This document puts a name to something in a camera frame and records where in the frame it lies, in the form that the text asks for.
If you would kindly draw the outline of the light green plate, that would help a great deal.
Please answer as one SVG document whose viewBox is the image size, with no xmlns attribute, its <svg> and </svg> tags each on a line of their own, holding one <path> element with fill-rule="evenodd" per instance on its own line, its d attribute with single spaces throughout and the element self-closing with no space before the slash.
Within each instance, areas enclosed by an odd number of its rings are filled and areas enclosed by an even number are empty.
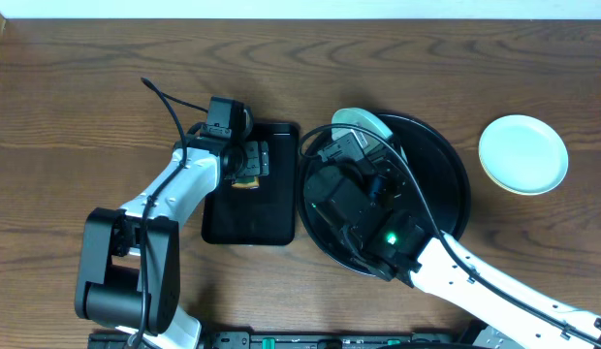
<svg viewBox="0 0 601 349">
<path fill-rule="evenodd" d="M 524 196 L 554 190 L 569 169 L 567 147 L 544 121 L 510 114 L 491 122 L 478 143 L 481 166 L 501 188 Z"/>
<path fill-rule="evenodd" d="M 385 141 L 393 143 L 393 148 L 399 152 L 404 160 L 407 160 L 406 154 L 400 145 L 395 144 L 395 136 L 392 130 L 376 115 L 360 108 L 341 109 L 334 113 L 332 124 L 352 124 L 365 128 L 379 135 Z M 352 134 L 359 143 L 365 155 L 369 155 L 374 150 L 381 147 L 381 144 L 374 138 L 353 129 L 332 129 L 332 140 L 336 141 L 347 134 Z"/>
</svg>

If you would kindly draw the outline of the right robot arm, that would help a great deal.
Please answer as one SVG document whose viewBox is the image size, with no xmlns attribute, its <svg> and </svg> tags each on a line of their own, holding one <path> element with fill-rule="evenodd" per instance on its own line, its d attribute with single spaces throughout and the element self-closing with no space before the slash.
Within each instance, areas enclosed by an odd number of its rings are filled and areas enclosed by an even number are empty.
<svg viewBox="0 0 601 349">
<path fill-rule="evenodd" d="M 343 266 L 448 301 L 524 348 L 601 348 L 601 316 L 535 291 L 444 231 L 401 157 L 306 156 L 299 184 L 306 230 Z"/>
</svg>

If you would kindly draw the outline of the yellow sponge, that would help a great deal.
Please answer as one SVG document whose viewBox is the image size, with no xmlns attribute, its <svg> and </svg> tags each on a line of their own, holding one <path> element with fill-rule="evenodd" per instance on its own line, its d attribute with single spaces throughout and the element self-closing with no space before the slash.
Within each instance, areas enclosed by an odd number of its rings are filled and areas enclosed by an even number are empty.
<svg viewBox="0 0 601 349">
<path fill-rule="evenodd" d="M 259 186 L 260 182 L 257 176 L 238 177 L 232 183 L 232 187 L 236 189 L 251 190 Z"/>
</svg>

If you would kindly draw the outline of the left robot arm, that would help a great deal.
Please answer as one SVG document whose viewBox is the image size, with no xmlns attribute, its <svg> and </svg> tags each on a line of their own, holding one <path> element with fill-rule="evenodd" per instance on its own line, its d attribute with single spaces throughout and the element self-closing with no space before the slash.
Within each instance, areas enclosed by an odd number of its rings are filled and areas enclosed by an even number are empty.
<svg viewBox="0 0 601 349">
<path fill-rule="evenodd" d="M 183 136 L 136 198 L 86 218 L 78 317 L 127 333 L 128 348 L 197 347 L 202 325 L 179 304 L 179 232 L 222 180 L 268 175 L 269 165 L 265 141 Z"/>
</svg>

